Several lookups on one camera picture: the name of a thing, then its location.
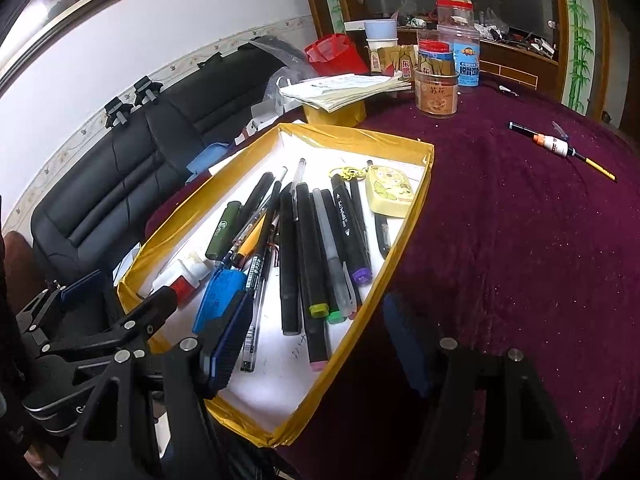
painting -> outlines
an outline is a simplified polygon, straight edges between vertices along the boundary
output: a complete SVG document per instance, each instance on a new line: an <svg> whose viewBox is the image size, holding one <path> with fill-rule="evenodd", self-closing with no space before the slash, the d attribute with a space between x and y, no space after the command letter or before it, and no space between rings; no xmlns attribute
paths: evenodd
<svg viewBox="0 0 640 480"><path fill-rule="evenodd" d="M107 0L30 0L0 44L0 91L47 41Z"/></svg>
<svg viewBox="0 0 640 480"><path fill-rule="evenodd" d="M562 104L585 115L595 63L596 23L593 0L566 0L566 3L571 29Z"/></svg>

stack of papers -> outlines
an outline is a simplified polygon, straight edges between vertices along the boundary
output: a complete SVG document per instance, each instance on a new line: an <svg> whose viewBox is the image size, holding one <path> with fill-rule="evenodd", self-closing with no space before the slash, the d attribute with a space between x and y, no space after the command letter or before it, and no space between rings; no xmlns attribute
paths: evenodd
<svg viewBox="0 0 640 480"><path fill-rule="evenodd" d="M402 79L402 72L396 72L393 77L355 74L319 77L281 88L280 93L318 110L323 108L327 112L335 112L381 92L410 88L411 82Z"/></svg>

red lid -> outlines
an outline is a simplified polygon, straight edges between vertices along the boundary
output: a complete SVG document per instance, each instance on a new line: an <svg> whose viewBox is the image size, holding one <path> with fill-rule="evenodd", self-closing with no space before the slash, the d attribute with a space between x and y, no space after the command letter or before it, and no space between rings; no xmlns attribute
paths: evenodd
<svg viewBox="0 0 640 480"><path fill-rule="evenodd" d="M460 9L474 10L474 4L458 0L436 0L436 5L439 7L459 7Z"/></svg>
<svg viewBox="0 0 640 480"><path fill-rule="evenodd" d="M451 47L443 41L434 40L418 40L418 49L425 50L427 52L451 52Z"/></svg>

purple marker cap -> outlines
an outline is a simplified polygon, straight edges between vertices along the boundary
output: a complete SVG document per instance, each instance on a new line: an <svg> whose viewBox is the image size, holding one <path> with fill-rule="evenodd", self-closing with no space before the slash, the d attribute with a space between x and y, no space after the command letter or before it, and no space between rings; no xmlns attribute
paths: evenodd
<svg viewBox="0 0 640 480"><path fill-rule="evenodd" d="M367 269L366 267L356 270L351 277L359 285L369 285L371 280L373 280L371 269Z"/></svg>

yellow-green marker cap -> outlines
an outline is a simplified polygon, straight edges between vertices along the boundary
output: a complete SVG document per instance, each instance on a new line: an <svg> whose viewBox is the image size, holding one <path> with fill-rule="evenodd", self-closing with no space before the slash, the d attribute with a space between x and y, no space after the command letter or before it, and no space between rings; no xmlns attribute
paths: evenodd
<svg viewBox="0 0 640 480"><path fill-rule="evenodd" d="M316 303L309 307L311 317L327 317L329 314L329 305L326 303Z"/></svg>

